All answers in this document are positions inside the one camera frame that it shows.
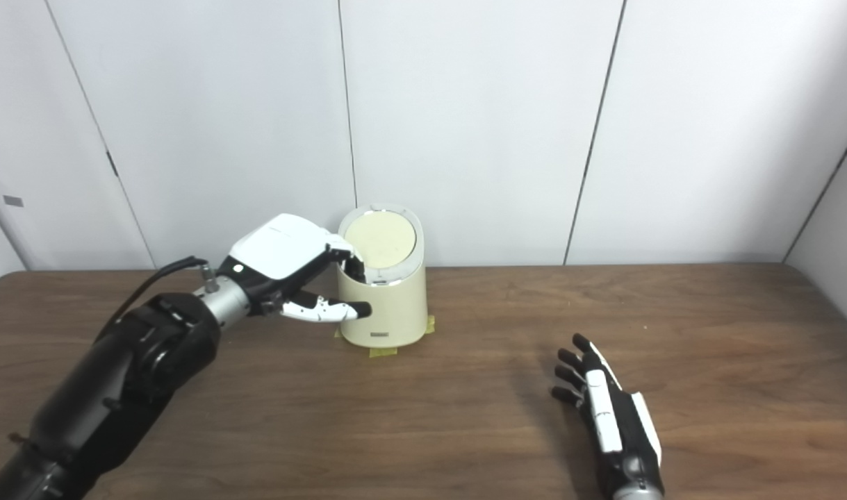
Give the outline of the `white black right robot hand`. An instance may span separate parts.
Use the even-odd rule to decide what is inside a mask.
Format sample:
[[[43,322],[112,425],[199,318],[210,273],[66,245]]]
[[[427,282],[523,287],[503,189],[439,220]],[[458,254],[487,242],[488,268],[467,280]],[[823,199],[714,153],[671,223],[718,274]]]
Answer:
[[[662,448],[648,405],[628,392],[597,345],[573,333],[576,350],[560,348],[550,395],[575,409],[589,435],[597,485],[605,499],[664,499]]]

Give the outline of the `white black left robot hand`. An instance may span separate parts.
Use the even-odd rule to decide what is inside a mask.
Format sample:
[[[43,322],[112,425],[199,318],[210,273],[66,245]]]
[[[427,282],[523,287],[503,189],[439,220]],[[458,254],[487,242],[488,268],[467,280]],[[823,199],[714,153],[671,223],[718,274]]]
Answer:
[[[305,290],[331,265],[365,280],[365,261],[353,244],[308,219],[280,213],[233,244],[217,279],[229,282],[241,305],[240,317],[278,314],[340,323],[371,316],[372,305],[366,301],[341,301]]]

